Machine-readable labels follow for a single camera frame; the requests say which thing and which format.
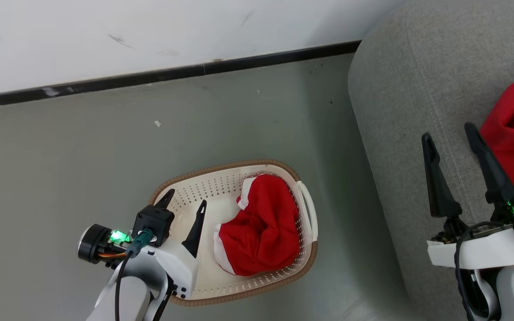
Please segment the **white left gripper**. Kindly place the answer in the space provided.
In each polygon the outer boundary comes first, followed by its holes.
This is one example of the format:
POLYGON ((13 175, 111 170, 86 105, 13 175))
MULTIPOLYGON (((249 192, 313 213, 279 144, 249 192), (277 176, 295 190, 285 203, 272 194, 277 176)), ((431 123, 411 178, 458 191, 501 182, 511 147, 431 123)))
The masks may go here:
MULTIPOLYGON (((154 207, 166 210, 173 199, 175 189, 169 189, 154 207)), ((203 200, 196 212, 195 221, 187 238, 182 242, 166 240, 159 248, 146 246, 135 258, 138 275, 155 294, 165 293, 169 286, 168 278, 177 286, 177 297, 191 299, 195 287, 199 264, 196 260, 202 236, 207 201, 203 200)))

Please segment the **grey fabric sofa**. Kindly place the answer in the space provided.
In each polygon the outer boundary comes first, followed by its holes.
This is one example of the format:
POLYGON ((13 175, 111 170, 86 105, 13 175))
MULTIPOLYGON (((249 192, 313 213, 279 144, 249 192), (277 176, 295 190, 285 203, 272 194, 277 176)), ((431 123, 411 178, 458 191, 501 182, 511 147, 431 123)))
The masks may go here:
POLYGON ((427 321, 467 321, 454 271, 434 266, 422 134, 431 134, 450 191, 473 225, 493 213, 466 122, 481 126, 514 83, 514 0, 410 0, 363 39, 348 91, 398 264, 427 321))

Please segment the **red shorts with white trim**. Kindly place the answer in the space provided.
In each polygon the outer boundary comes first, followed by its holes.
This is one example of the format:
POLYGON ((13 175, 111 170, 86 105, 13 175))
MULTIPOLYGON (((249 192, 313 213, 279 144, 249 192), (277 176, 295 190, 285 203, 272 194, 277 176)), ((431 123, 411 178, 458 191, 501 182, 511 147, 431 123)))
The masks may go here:
POLYGON ((253 276, 292 264, 300 253, 299 211, 287 183, 266 173, 249 177, 235 203, 239 212, 213 233, 220 268, 233 276, 253 276))

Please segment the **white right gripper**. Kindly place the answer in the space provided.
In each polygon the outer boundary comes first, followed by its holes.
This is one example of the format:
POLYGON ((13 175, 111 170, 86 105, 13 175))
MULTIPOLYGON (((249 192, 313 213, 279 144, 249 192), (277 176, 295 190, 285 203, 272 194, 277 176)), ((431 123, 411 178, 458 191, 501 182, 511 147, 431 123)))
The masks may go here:
MULTIPOLYGON (((489 204, 507 204, 514 197, 514 184, 495 154, 480 134, 478 127, 466 122, 464 130, 469 146, 477 156, 483 173, 485 198, 489 204)), ((440 168, 440 155, 432 136, 422 134, 422 150, 426 171, 430 215, 433 218, 457 218, 461 205, 455 201, 440 168)), ((512 224, 484 230, 480 237, 465 240, 460 249, 459 267, 467 270, 503 268, 514 265, 514 229, 512 224)), ((431 264, 455 268, 456 244, 427 240, 431 264)))

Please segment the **cream plastic laundry basket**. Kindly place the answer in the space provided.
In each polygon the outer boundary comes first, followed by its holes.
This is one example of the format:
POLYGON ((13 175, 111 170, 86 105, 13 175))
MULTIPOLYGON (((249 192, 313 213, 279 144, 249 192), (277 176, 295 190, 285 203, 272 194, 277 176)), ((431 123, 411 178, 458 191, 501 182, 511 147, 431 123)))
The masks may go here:
POLYGON ((170 301, 185 307, 214 305, 263 294, 302 278, 312 268, 318 249, 318 220, 315 205, 300 177, 290 166, 275 159, 252 159, 208 167, 165 181, 149 199, 154 204, 174 189, 169 210, 175 214, 170 228, 171 240, 182 241, 188 235, 201 201, 207 202, 204 227, 199 244, 197 280, 189 297, 179 295, 170 301), (233 276, 223 270, 214 256, 214 228, 228 222, 239 212, 236 199, 243 181, 261 174, 281 177, 291 191, 299 216, 296 221, 300 250, 292 264, 273 272, 253 276, 233 276))

